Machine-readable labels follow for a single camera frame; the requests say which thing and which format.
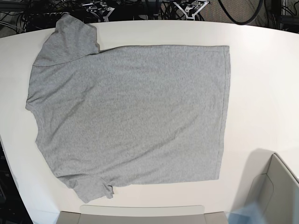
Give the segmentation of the white y-shaped bracket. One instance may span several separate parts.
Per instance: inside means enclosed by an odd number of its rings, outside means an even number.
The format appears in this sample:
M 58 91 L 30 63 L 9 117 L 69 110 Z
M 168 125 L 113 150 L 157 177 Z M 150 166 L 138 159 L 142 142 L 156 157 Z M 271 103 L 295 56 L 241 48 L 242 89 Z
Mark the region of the white y-shaped bracket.
M 201 11 L 212 2 L 208 0 L 174 0 L 174 5 L 183 13 L 186 20 L 204 21 Z
M 113 13 L 115 8 L 88 8 L 86 11 L 96 17 L 98 22 L 109 22 L 109 16 Z

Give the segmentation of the beige bin right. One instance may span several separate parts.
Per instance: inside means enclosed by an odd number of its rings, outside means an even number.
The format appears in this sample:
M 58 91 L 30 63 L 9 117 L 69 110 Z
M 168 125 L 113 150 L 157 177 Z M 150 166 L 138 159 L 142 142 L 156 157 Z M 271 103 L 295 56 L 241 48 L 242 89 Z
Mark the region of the beige bin right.
M 299 222 L 299 180 L 277 154 L 266 173 L 254 178 L 245 206 L 250 203 L 258 204 L 267 224 Z

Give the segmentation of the grey T-shirt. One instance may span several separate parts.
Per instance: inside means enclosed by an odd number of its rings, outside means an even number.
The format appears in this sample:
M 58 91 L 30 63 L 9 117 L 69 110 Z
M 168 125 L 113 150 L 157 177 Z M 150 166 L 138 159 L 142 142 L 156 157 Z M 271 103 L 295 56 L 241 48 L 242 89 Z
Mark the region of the grey T-shirt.
M 26 109 L 54 176 L 85 203 L 131 184 L 219 178 L 229 46 L 101 50 L 66 14 L 32 66 Z

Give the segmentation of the beige bin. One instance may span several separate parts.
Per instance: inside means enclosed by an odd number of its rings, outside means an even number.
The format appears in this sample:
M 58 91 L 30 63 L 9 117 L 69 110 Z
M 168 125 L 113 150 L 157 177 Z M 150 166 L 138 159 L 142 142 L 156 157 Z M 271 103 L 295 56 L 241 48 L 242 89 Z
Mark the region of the beige bin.
M 250 203 L 258 204 L 267 224 L 299 222 L 299 180 L 277 154 L 266 173 L 254 178 L 245 206 Z
M 224 212 L 204 213 L 202 205 L 110 207 L 82 205 L 80 212 L 61 211 L 58 224 L 227 224 Z

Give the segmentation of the beige bin bottom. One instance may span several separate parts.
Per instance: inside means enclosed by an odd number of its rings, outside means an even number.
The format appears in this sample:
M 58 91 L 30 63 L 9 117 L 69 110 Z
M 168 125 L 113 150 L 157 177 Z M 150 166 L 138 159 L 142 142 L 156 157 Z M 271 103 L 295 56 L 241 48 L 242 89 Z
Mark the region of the beige bin bottom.
M 58 224 L 227 224 L 224 212 L 204 213 L 202 205 L 110 207 L 82 205 L 80 212 L 61 211 Z

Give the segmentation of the white Y-shaped bracket left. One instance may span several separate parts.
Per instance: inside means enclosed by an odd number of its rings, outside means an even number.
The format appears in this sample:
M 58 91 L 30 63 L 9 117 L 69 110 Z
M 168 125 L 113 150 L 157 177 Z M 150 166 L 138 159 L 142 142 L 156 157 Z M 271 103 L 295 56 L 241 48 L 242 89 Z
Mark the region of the white Y-shaped bracket left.
M 86 11 L 96 17 L 98 22 L 109 22 L 109 16 L 113 13 L 115 8 L 88 8 Z

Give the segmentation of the white Y-shaped bracket right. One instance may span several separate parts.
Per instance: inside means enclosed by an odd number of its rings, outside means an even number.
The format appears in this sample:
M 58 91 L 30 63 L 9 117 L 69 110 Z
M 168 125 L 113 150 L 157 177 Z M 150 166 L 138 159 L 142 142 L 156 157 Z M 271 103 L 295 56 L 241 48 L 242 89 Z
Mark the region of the white Y-shaped bracket right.
M 208 0 L 174 0 L 174 5 L 183 13 L 186 20 L 204 21 L 201 11 L 212 2 Z

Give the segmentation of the blue blurred object corner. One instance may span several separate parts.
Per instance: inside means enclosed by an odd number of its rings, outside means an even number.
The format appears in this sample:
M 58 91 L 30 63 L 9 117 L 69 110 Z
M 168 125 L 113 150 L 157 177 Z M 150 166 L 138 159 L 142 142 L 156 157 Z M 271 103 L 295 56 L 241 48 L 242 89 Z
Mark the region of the blue blurred object corner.
M 227 215 L 229 224 L 266 224 L 257 203 L 250 203 Z

